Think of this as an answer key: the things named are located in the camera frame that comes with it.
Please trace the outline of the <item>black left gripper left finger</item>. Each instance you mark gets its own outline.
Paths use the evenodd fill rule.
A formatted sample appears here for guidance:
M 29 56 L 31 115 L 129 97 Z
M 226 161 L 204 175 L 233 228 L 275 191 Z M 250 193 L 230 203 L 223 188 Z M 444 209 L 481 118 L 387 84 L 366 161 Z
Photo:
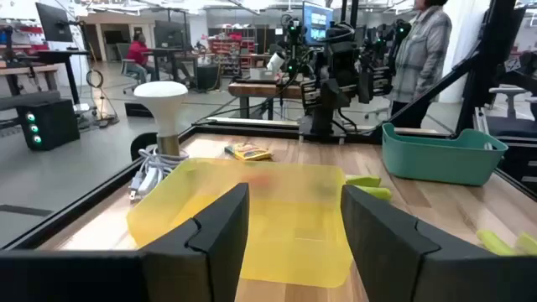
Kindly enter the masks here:
M 249 187 L 240 183 L 142 248 L 142 301 L 230 301 L 248 239 Z

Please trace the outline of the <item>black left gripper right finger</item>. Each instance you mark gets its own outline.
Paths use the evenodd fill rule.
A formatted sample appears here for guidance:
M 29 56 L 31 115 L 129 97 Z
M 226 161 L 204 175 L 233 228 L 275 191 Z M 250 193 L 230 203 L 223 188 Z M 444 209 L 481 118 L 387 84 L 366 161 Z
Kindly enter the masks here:
M 347 242 L 371 301 L 474 301 L 477 247 L 353 185 L 341 191 Z

